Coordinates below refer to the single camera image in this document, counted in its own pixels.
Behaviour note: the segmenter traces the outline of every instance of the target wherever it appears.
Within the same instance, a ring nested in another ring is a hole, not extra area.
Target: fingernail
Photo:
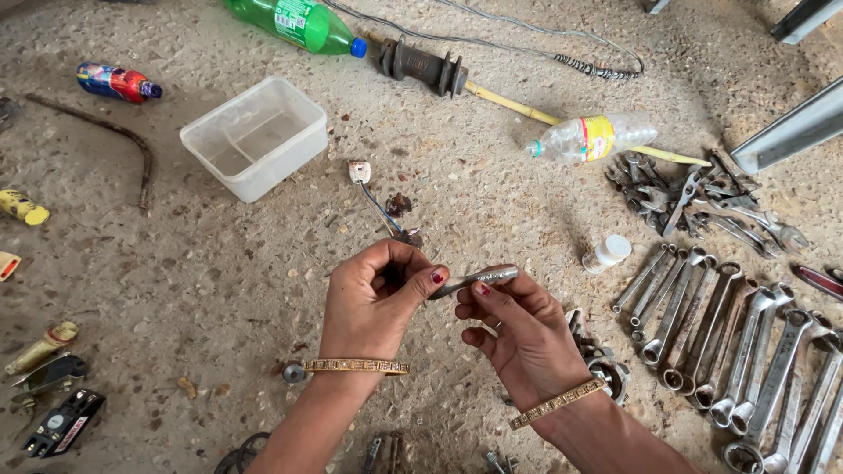
[[[480,285],[478,286],[480,286],[480,294],[482,294],[483,296],[489,296],[491,294],[491,288],[489,288],[489,285],[480,282]]]
[[[445,271],[441,267],[439,267],[433,272],[430,278],[433,280],[434,283],[440,284],[441,282],[445,281],[445,276],[443,276],[443,273],[445,273]]]

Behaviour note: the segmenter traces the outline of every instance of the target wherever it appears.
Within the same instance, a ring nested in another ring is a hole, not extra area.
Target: green plastic bottle
[[[366,56],[366,41],[352,35],[328,7],[313,0],[223,0],[246,23],[314,54]]]

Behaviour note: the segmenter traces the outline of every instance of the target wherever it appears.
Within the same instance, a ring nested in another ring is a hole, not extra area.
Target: pile of wrenches
[[[809,245],[802,232],[781,224],[772,211],[760,211],[758,200],[747,187],[759,186],[735,175],[713,151],[711,158],[715,165],[690,166],[684,178],[671,182],[658,173],[653,159],[627,151],[605,174],[632,212],[663,237],[680,229],[703,240],[702,232],[710,233],[714,225],[764,258],[777,258],[783,251],[801,255],[800,250]]]
[[[685,396],[715,427],[738,436],[723,450],[726,464],[743,474],[825,472],[843,424],[843,387],[838,388],[831,403],[815,448],[810,450],[809,445],[843,363],[843,330],[833,329],[817,311],[793,307],[794,294],[785,283],[760,286],[743,274],[738,263],[718,265],[717,258],[699,246],[680,250],[675,245],[661,245],[612,311],[620,313],[648,279],[628,319],[630,339],[644,364],[655,370],[661,385]],[[705,314],[697,326],[697,316],[713,283]],[[647,323],[654,320],[666,298],[658,328],[648,338]],[[685,311],[678,318],[681,308]],[[780,313],[784,330],[767,363],[772,328]],[[733,340],[737,340],[737,347],[730,353]],[[799,417],[803,365],[811,346],[827,355]],[[721,387],[727,369],[727,385]],[[784,401],[772,447],[762,451],[767,426],[782,393]],[[816,455],[809,459],[811,452]]]

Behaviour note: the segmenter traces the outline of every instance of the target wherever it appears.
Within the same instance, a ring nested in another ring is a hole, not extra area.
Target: clear plastic box
[[[241,201],[254,202],[328,146],[325,111],[270,76],[181,129],[181,142]]]

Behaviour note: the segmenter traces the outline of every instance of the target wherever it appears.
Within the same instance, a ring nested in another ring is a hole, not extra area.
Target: hand
[[[403,286],[384,277],[395,266],[404,269]],[[319,358],[394,360],[410,317],[449,275],[421,250],[392,239],[343,262],[330,276]]]
[[[503,268],[489,267],[483,272]],[[474,283],[457,293],[458,318],[497,327],[497,337],[483,327],[463,331],[463,342],[489,358],[510,398],[526,412],[592,379],[568,329],[562,305],[532,278],[518,276],[491,286]],[[541,420],[532,423],[542,432]]]

